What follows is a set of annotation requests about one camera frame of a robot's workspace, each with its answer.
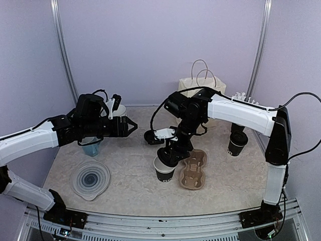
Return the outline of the stack of black lids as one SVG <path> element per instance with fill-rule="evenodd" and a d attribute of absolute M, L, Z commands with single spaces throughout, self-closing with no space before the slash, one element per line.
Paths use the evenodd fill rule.
<path fill-rule="evenodd" d="M 162 140 L 155 137 L 152 130 L 148 130 L 144 133 L 144 139 L 149 145 L 158 145 L 162 143 Z"/>

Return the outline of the black cup lid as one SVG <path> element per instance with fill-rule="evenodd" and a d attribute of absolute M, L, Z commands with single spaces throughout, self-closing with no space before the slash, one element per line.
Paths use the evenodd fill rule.
<path fill-rule="evenodd" d="M 172 149 L 160 148 L 157 151 L 157 156 L 168 167 L 176 167 L 180 161 L 179 156 Z"/>
<path fill-rule="evenodd" d="M 230 142 L 236 146 L 245 146 L 248 143 L 248 137 L 244 132 L 235 131 L 230 134 Z"/>

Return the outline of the black paper coffee cup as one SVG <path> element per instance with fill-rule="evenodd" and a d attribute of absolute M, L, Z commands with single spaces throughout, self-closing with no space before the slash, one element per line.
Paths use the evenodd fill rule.
<path fill-rule="evenodd" d="M 229 141 L 228 153 L 231 156 L 238 156 L 241 153 L 241 151 L 243 150 L 244 147 L 245 146 L 236 146 L 232 142 Z"/>

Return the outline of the brown pulp cup carrier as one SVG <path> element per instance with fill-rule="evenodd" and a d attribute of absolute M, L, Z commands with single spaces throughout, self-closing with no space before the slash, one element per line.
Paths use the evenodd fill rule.
<path fill-rule="evenodd" d="M 200 149 L 194 149 L 190 156 L 182 160 L 185 165 L 180 171 L 179 184 L 188 190 L 200 190 L 205 185 L 203 167 L 207 163 L 207 154 Z"/>

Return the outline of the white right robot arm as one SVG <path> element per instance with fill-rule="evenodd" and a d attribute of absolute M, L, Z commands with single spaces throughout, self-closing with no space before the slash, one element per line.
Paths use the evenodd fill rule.
<path fill-rule="evenodd" d="M 256 212 L 260 222 L 269 222 L 276 215 L 275 206 L 279 204 L 289 158 L 291 131 L 287 109 L 232 99 L 209 87 L 200 88 L 192 97 L 176 91 L 164 101 L 164 108 L 181 119 L 172 136 L 167 138 L 166 146 L 157 152 L 159 159 L 169 167 L 175 167 L 190 155 L 191 137 L 209 119 L 227 121 L 269 137 L 265 151 L 267 182 L 262 201 L 265 205 Z"/>

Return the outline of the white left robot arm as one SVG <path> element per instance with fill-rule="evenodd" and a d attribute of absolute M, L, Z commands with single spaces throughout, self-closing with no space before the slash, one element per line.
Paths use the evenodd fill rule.
<path fill-rule="evenodd" d="M 138 125 L 127 116 L 114 116 L 119 95 L 105 100 L 97 93 L 82 94 L 67 114 L 48 117 L 39 124 L 1 137 L 1 195 L 37 206 L 59 223 L 70 211 L 57 191 L 45 189 L 37 178 L 53 161 L 54 152 L 85 138 L 126 138 Z"/>

